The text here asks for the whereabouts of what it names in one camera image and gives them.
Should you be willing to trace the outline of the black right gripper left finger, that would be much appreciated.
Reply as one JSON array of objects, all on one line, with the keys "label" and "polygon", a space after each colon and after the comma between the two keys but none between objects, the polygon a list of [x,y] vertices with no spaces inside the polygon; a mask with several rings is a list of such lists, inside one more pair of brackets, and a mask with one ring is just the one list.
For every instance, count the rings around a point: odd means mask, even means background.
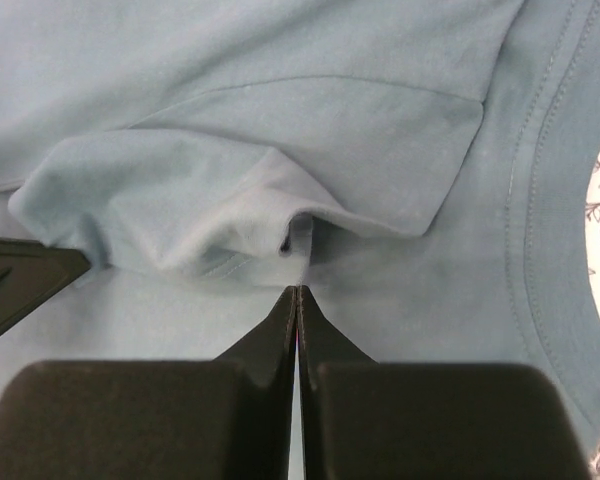
[{"label": "black right gripper left finger", "polygon": [[210,361],[42,361],[0,399],[0,479],[284,479],[298,291]]}]

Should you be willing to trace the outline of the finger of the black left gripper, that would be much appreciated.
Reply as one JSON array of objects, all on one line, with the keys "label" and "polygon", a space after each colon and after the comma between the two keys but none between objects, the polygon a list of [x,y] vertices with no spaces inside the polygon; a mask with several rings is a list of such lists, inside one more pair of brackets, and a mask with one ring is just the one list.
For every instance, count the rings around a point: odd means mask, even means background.
[{"label": "finger of the black left gripper", "polygon": [[78,250],[0,238],[0,336],[90,268]]}]

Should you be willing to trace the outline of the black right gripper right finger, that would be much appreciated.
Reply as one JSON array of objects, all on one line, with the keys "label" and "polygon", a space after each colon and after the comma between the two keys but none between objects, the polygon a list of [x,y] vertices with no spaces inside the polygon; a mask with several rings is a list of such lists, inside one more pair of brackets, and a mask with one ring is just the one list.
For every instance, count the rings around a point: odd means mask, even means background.
[{"label": "black right gripper right finger", "polygon": [[379,363],[297,291],[309,479],[585,479],[552,382],[508,363]]}]

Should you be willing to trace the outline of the blue-grey t shirt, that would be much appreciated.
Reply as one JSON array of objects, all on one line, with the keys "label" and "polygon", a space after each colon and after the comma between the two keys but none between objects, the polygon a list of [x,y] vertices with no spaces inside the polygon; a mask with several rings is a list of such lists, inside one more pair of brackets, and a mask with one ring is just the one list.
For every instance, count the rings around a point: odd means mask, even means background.
[{"label": "blue-grey t shirt", "polygon": [[0,236],[93,267],[0,339],[200,358],[305,283],[381,360],[508,361],[600,441],[600,1],[0,1]]}]

